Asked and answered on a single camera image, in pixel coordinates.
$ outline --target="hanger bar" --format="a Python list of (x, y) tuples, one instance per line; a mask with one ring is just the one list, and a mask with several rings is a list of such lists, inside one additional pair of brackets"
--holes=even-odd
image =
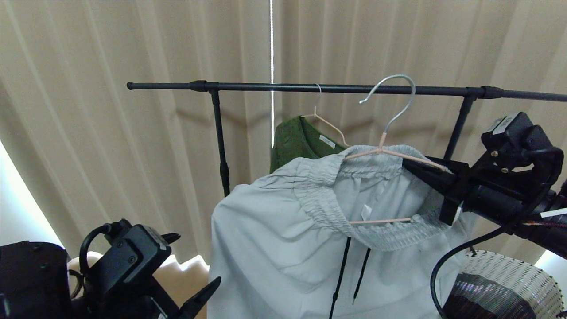
[[(229, 83), (207, 82), (203, 80), (189, 83), (132, 83), (130, 90), (193, 90), (208, 91), (281, 91), (281, 92), (319, 92), (314, 84), (289, 83)], [(361, 93), (367, 94), (372, 85), (321, 85), (324, 93)], [(375, 94), (410, 94), (409, 86), (384, 85), (376, 89)], [(452, 87), (452, 86), (417, 86), (417, 95), (475, 96), (479, 99), (513, 98), (529, 100), (548, 100), (567, 102), (567, 95), (528, 91), (510, 91), (498, 87)]]

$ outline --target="clothing rack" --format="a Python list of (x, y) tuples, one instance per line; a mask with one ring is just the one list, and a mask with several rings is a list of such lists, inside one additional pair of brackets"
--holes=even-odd
[[(274, 84), (274, 83), (224, 83), (207, 82), (204, 80), (190, 83), (132, 83), (128, 82), (129, 90), (192, 90), (208, 92), (213, 101), (214, 120), (217, 129), (218, 151), (221, 160), (220, 175), (225, 196), (230, 193), (229, 165), (226, 162), (225, 140), (222, 133), (220, 91), (280, 91), (280, 92), (319, 92), (315, 84)], [(324, 93), (360, 93), (368, 94), (373, 85), (320, 85)], [(379, 86), (374, 94), (411, 94), (409, 86)], [(463, 130), (472, 104), (477, 99), (527, 99), (567, 102), (567, 94), (540, 93), (529, 91), (503, 90), (494, 86), (481, 87), (451, 87), (451, 86), (416, 86), (416, 95), (462, 96), (463, 103), (459, 110), (459, 117), (455, 122), (449, 144), (445, 150), (444, 159), (450, 160), (460, 134)]]

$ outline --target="curtain fold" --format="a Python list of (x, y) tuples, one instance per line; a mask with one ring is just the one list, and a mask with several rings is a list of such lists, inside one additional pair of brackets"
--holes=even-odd
[[(0, 138), (71, 255), (94, 227), (126, 217), (178, 232), (177, 259), (210, 250), (223, 198), (210, 95), (129, 91), (127, 82), (270, 82), (270, 3), (0, 3)], [(274, 80), (567, 93), (563, 2), (274, 1)], [(388, 84), (405, 85), (402, 80)], [(268, 173), (273, 125), (316, 94), (221, 91), (231, 188)], [(324, 94), (319, 111), (351, 144), (378, 143), (407, 96)], [(462, 98), (418, 96), (386, 144), (441, 157)], [(566, 105), (479, 100), (455, 160), (473, 163), (494, 119), (526, 111), (567, 147)], [(334, 137), (325, 126), (319, 127)], [(567, 177), (563, 174), (560, 181)], [(494, 227), (481, 221), (477, 234)], [(541, 248), (499, 237), (484, 249), (534, 262)], [(94, 250), (104, 251), (98, 239)]]

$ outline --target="black drawstring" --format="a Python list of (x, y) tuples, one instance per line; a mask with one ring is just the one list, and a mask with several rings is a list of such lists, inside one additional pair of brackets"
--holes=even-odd
[(338, 274), (337, 288), (335, 288), (335, 293), (333, 294), (333, 303), (331, 304), (331, 312), (329, 313), (329, 319), (333, 318), (335, 303), (337, 302), (338, 299), (338, 290), (341, 288), (342, 275), (345, 272), (346, 256), (349, 254), (349, 246), (350, 246), (350, 237), (346, 239), (345, 252), (342, 255), (341, 271)]
[(362, 269), (360, 269), (360, 277), (358, 277), (358, 283), (356, 284), (356, 290), (354, 291), (353, 305), (360, 289), (360, 284), (362, 283), (362, 277), (364, 276), (364, 269), (366, 268), (366, 262), (368, 261), (368, 256), (370, 255), (370, 248), (366, 250), (366, 256), (364, 256), (364, 262), (362, 262)]

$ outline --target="clothes hanger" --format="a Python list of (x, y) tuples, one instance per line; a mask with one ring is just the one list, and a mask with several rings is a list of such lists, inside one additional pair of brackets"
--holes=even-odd
[(321, 100), (321, 96), (323, 95), (323, 90), (321, 89), (321, 86), (318, 85), (317, 83), (315, 83), (315, 85), (319, 88), (319, 96), (317, 97), (317, 101), (315, 101), (315, 105), (313, 106), (313, 114), (308, 114), (308, 115), (302, 115), (301, 117), (309, 117), (309, 116), (313, 116), (321, 121), (323, 121), (323, 123), (329, 125), (330, 127), (332, 127), (333, 129), (335, 129), (342, 137), (342, 144), (344, 146), (350, 146), (346, 143), (345, 141), (345, 135), (342, 133), (342, 131), (340, 129), (338, 129), (336, 126), (334, 126), (333, 124), (331, 124), (329, 121), (323, 119), (321, 116), (319, 116), (317, 114), (317, 104), (319, 104), (319, 100)]
[(415, 82), (413, 82), (413, 80), (412, 80), (409, 76), (407, 76), (407, 75), (405, 75), (405, 74), (394, 74), (394, 75), (391, 75), (391, 76), (389, 76), (389, 77), (385, 77), (385, 78), (383, 78), (380, 82), (378, 82), (378, 84), (376, 84), (376, 85), (372, 88), (372, 90), (370, 90), (370, 92), (368, 93), (368, 96), (367, 96), (364, 100), (361, 100), (360, 102), (358, 102), (359, 104), (363, 104), (363, 103), (365, 103), (366, 101), (368, 101), (368, 99), (370, 99), (370, 97), (373, 95), (373, 93), (376, 91), (376, 89), (377, 89), (382, 83), (384, 83), (385, 81), (388, 81), (389, 79), (393, 79), (393, 78), (404, 78), (404, 79), (406, 79), (406, 80), (409, 82), (409, 84), (410, 84), (410, 86), (411, 86), (411, 88), (412, 88), (412, 93), (411, 93), (411, 95), (410, 95), (410, 97), (409, 97), (408, 104), (406, 104), (405, 107), (403, 108), (403, 110), (402, 110), (401, 112), (399, 112), (396, 116), (394, 116), (394, 117), (388, 122), (388, 124), (386, 125), (386, 128), (384, 129), (384, 132), (382, 133), (382, 136), (380, 137), (380, 143), (378, 144), (378, 147), (377, 147), (376, 149), (371, 150), (371, 151), (368, 151), (368, 152), (362, 152), (362, 153), (358, 153), (358, 154), (354, 154), (354, 155), (349, 155), (349, 156), (345, 157), (344, 160), (346, 161), (346, 160), (350, 160), (351, 158), (357, 158), (357, 157), (364, 156), (364, 155), (385, 153), (385, 154), (389, 154), (389, 155), (393, 155), (393, 156), (398, 156), (398, 157), (406, 158), (406, 159), (408, 159), (408, 160), (412, 160), (412, 161), (424, 163), (424, 164), (427, 164), (427, 165), (436, 167), (436, 168), (438, 168), (438, 169), (440, 169), (440, 170), (442, 170), (442, 171), (447, 171), (447, 169), (446, 169), (445, 167), (443, 167), (443, 166), (441, 166), (441, 165), (439, 165), (439, 164), (437, 164), (437, 163), (434, 163), (434, 162), (432, 162), (432, 161), (429, 161), (428, 159), (417, 158), (417, 157), (414, 157), (414, 156), (409, 156), (409, 155), (406, 155), (406, 154), (402, 154), (402, 153), (398, 153), (398, 152), (393, 152), (393, 151), (391, 151), (391, 150), (387, 150), (387, 149), (384, 149), (384, 148), (383, 148), (384, 141), (386, 140), (386, 135), (388, 134), (388, 130), (390, 129), (390, 125), (392, 125), (392, 123), (393, 123), (395, 120), (397, 120), (397, 119), (409, 108), (409, 106), (412, 105), (412, 103), (413, 103), (413, 98), (416, 96), (416, 84), (415, 84)]

